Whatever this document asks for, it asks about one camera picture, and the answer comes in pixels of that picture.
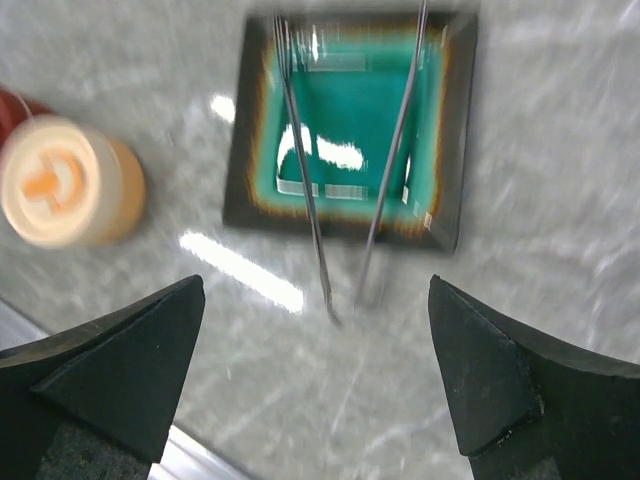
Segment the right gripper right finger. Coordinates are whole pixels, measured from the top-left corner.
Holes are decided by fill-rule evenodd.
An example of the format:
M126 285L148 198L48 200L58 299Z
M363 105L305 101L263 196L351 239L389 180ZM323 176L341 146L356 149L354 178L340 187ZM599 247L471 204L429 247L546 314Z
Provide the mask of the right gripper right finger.
M474 478L638 478L638 365L521 323L439 276L428 312Z

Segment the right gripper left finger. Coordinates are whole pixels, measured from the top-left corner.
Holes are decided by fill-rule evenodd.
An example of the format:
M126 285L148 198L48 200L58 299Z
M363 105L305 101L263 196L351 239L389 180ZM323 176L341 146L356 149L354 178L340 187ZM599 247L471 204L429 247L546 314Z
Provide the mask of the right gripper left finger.
M1 352L4 479L145 479L160 462L205 307L186 277Z

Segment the cream round lid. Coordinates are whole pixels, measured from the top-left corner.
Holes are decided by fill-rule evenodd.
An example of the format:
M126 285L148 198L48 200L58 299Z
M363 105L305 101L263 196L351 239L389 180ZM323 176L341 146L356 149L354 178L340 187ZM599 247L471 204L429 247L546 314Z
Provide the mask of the cream round lid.
M1 151L1 206L14 230L44 248L97 241L124 192L115 151L103 133L63 117L21 124Z

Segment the metal tongs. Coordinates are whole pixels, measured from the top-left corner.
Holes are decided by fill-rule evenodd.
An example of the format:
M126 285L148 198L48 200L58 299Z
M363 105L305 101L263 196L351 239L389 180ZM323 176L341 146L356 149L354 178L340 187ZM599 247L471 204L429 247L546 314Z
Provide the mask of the metal tongs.
M424 57L428 7L422 3L407 38L372 37L322 45L313 27L295 39L287 18L272 33L287 120L278 135L276 185L303 196L324 306L335 313L320 213L362 213L372 251L385 201L402 190L406 124Z

